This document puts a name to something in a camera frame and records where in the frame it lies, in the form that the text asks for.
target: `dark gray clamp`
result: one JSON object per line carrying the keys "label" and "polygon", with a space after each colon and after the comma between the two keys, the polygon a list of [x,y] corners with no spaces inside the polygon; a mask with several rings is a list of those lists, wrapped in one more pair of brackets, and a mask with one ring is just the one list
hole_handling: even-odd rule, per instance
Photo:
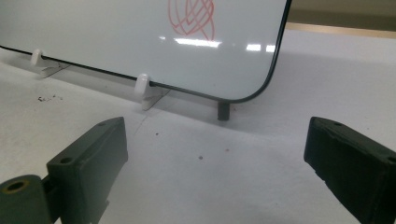
{"label": "dark gray clamp", "polygon": [[312,118],[304,160],[360,223],[394,223],[394,151],[344,124]]}
{"label": "dark gray clamp", "polygon": [[128,161],[123,118],[103,121],[47,163],[49,175],[0,185],[0,223],[98,223],[107,196]]}

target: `metal bracket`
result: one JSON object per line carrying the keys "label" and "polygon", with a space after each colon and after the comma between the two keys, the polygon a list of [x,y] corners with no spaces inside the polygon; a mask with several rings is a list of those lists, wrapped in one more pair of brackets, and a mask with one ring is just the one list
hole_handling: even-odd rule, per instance
{"label": "metal bracket", "polygon": [[32,58],[30,60],[30,64],[35,67],[47,67],[40,72],[42,77],[49,77],[53,74],[65,69],[70,66],[67,63],[58,63],[52,60],[44,60],[42,58],[43,51],[41,49],[36,49],[33,51]]}
{"label": "metal bracket", "polygon": [[161,87],[151,87],[149,85],[149,76],[141,74],[137,77],[134,93],[142,98],[142,109],[149,110],[155,103],[163,98],[170,90]]}

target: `glass panel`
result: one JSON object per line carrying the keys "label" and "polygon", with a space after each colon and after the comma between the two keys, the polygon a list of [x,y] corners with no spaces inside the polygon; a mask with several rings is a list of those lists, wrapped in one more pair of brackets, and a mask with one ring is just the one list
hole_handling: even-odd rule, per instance
{"label": "glass panel", "polygon": [[182,91],[240,100],[263,87],[290,1],[0,2],[0,46]]}

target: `red marker sketch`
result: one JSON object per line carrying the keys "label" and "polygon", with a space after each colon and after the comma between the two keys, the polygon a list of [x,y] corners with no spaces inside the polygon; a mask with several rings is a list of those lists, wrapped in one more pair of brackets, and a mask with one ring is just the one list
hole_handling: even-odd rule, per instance
{"label": "red marker sketch", "polygon": [[168,17],[180,35],[201,32],[206,40],[215,38],[213,0],[168,0]]}

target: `white table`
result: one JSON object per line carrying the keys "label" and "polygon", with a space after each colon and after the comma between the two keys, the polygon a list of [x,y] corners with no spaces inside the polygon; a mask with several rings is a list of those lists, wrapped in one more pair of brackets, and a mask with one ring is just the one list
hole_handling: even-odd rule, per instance
{"label": "white table", "polygon": [[130,159],[101,223],[358,223],[303,160],[308,122],[396,149],[395,52],[395,39],[287,31],[267,91],[220,122],[210,100],[171,91],[143,112],[133,81],[73,66],[40,79],[0,50],[0,182],[44,177],[91,126],[124,116]]}

